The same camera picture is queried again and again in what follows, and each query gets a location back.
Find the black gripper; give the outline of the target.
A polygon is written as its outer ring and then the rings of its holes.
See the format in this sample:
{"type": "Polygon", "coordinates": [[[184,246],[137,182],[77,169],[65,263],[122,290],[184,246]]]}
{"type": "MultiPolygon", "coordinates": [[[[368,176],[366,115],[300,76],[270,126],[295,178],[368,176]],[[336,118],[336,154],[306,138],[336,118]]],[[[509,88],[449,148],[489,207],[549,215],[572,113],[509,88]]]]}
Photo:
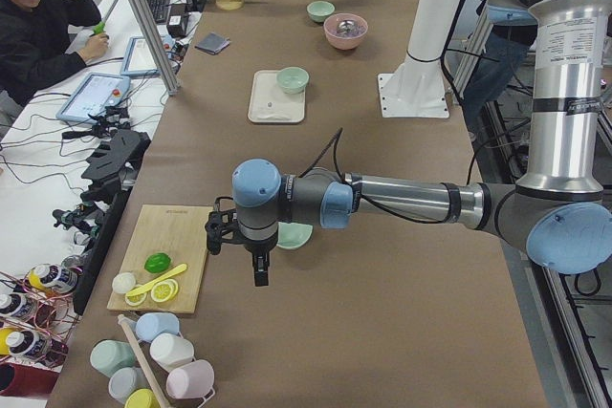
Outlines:
{"type": "Polygon", "coordinates": [[[208,214],[205,231],[209,254],[218,255],[222,244],[243,246],[252,253],[254,285],[256,287],[269,285],[269,252],[276,246],[277,233],[261,241],[248,238],[239,228],[234,209],[211,211],[208,214]]]}

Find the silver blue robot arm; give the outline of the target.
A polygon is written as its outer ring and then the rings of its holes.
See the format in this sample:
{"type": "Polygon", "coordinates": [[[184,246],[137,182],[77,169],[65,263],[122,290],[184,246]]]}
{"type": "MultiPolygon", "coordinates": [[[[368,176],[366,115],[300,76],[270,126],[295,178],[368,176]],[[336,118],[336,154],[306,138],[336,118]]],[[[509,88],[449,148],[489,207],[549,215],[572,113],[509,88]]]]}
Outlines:
{"type": "Polygon", "coordinates": [[[233,208],[209,214],[208,251],[245,247],[264,286],[280,223],[344,228],[363,210],[482,230],[563,274],[595,268],[611,254],[611,214],[592,174],[610,12],[611,0],[489,0],[493,23],[537,27],[530,156],[515,184],[417,183],[316,165],[283,175],[249,160],[233,172],[233,208]]]}

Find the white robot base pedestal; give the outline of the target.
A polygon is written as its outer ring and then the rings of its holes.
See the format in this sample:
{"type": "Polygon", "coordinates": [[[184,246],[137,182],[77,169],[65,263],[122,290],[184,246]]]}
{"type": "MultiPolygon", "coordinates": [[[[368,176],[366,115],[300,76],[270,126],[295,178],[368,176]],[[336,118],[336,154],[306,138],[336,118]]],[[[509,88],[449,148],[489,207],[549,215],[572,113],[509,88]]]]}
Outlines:
{"type": "Polygon", "coordinates": [[[461,0],[419,0],[405,59],[392,74],[380,74],[385,118],[447,118],[443,54],[461,0]]]}

